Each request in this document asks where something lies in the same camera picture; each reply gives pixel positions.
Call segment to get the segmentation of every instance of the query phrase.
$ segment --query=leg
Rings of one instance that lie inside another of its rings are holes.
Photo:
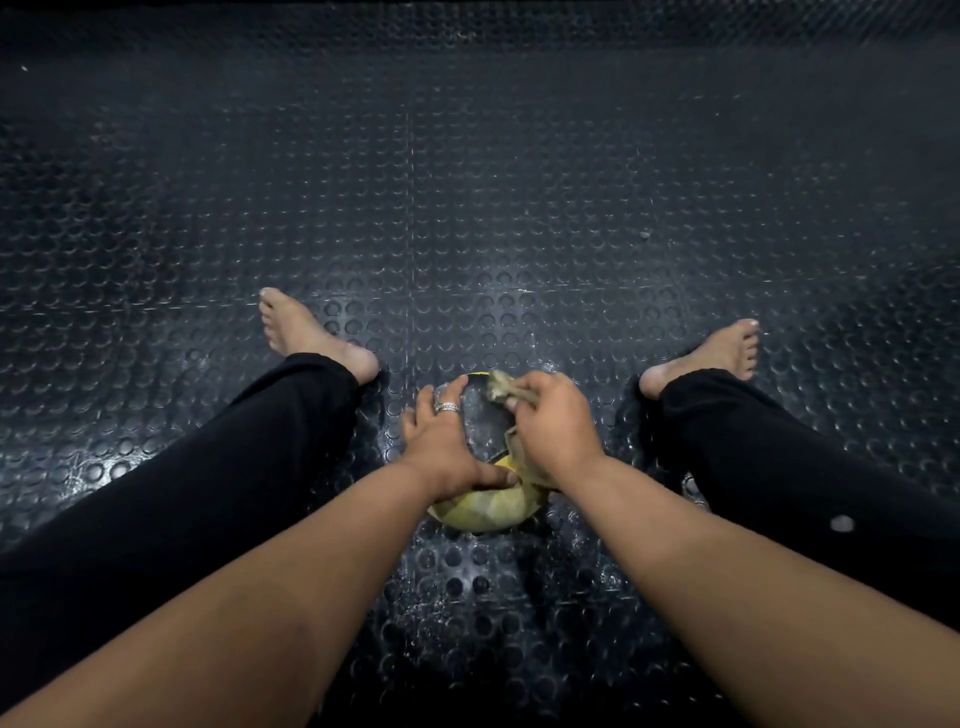
[[[748,384],[756,346],[756,322],[737,322],[641,378],[710,507],[960,624],[960,508],[849,455]]]
[[[0,713],[304,514],[376,358],[278,291],[261,311],[280,366],[0,558]]]

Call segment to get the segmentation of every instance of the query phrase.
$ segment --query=ring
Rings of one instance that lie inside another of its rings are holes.
[[[442,401],[433,408],[433,412],[439,415],[441,412],[456,412],[458,415],[463,412],[459,404],[452,401]]]

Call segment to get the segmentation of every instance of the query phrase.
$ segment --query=floor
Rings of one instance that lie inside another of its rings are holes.
[[[568,373],[652,467],[637,375],[743,316],[761,388],[960,498],[950,3],[7,11],[0,43],[0,546],[269,367],[266,284],[383,363],[318,505],[478,368]],[[558,497],[420,525],[324,711],[424,706],[737,722]]]

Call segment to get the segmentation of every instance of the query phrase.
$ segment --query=bare foot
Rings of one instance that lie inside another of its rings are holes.
[[[760,324],[753,319],[740,319],[715,331],[687,356],[650,367],[640,377],[640,392],[658,400],[663,387],[671,381],[700,369],[726,369],[736,378],[750,381],[756,367],[759,332]]]
[[[275,352],[284,356],[301,352],[328,356],[343,364],[360,384],[369,382],[380,370],[373,352],[333,336],[305,305],[275,288],[260,291],[260,313],[263,332]]]

